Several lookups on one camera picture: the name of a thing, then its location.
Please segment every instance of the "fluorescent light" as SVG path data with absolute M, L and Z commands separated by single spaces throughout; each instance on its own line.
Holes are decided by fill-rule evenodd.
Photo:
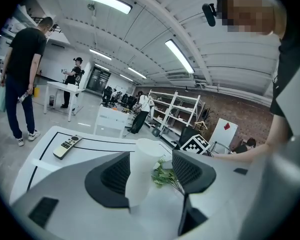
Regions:
M 109 71 L 109 69 L 107 69 L 107 68 L 104 67 L 104 66 L 100 66 L 100 65 L 98 65 L 98 64 L 96 64 L 96 63 L 94 63 L 94 65 L 98 66 L 99 68 L 102 68 L 102 69 L 104 69 L 104 70 L 108 70 L 108 71 Z
M 82 126 L 91 126 L 90 124 L 85 124 L 85 123 L 82 123 L 82 122 L 78 122 L 78 125 L 82 125 Z
M 182 63 L 185 70 L 188 71 L 189 74 L 193 74 L 194 70 L 189 64 L 188 60 L 186 59 L 186 56 L 182 53 L 182 51 L 179 49 L 179 47 L 175 44 L 175 42 L 170 39 L 165 42 L 165 45 L 169 47 L 171 52 L 178 58 L 178 60 Z
M 123 78 L 125 78 L 125 79 L 128 79 L 128 80 L 131 81 L 131 82 L 133 82 L 133 80 L 131 80 L 130 78 L 128 78 L 128 77 L 126 77 L 126 76 L 124 76 L 124 75 L 122 75 L 122 74 L 120 74 L 120 76 L 123 77 Z
M 132 72 L 136 73 L 137 75 L 139 75 L 140 77 L 147 79 L 143 74 L 140 74 L 139 72 L 135 71 L 134 69 L 132 69 L 131 67 L 128 67 L 128 70 L 131 70 Z
M 92 1 L 96 1 L 106 6 L 110 6 L 114 9 L 119 10 L 120 12 L 123 12 L 124 14 L 128 14 L 132 9 L 131 5 L 120 0 L 92 0 Z
M 98 54 L 98 55 L 100 55 L 100 56 L 102 56 L 102 57 L 104 57 L 104 58 L 106 58 L 106 59 L 108 59 L 108 60 L 112 60 L 112 58 L 110 58 L 109 56 L 107 56 L 107 55 L 104 55 L 104 54 L 102 54 L 102 53 L 100 53 L 100 52 L 98 52 L 98 51 L 96 51 L 96 50 L 92 50 L 92 49 L 90 49 L 90 52 L 92 52 L 92 53 L 94 53 L 94 54 Z

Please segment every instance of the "floor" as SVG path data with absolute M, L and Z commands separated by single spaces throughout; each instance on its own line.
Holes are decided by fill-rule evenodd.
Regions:
M 71 122 L 68 122 L 67 109 L 60 108 L 64 101 L 63 91 L 58 92 L 56 109 L 48 108 L 47 114 L 43 113 L 46 82 L 47 81 L 44 79 L 40 80 L 37 86 L 40 89 L 40 95 L 38 98 L 33 98 L 35 128 L 41 132 L 41 136 L 38 139 L 40 139 L 52 126 L 60 126 L 78 132 L 92 134 L 101 98 L 94 94 L 84 92 L 82 100 L 83 108 L 76 116 L 71 117 Z M 50 95 L 54 95 L 54 90 L 52 88 L 49 89 Z M 27 125 L 21 104 L 17 105 L 17 118 L 25 142 L 22 147 L 18 147 L 17 141 L 12 135 L 7 114 L 0 112 L 0 192 L 5 200 L 9 199 L 19 169 L 22 167 L 28 154 L 38 143 L 38 139 L 32 142 L 27 140 Z M 158 140 L 158 138 L 151 134 L 150 129 L 146 125 L 141 128 L 138 134 L 130 133 L 125 138 L 133 140 L 140 138 Z

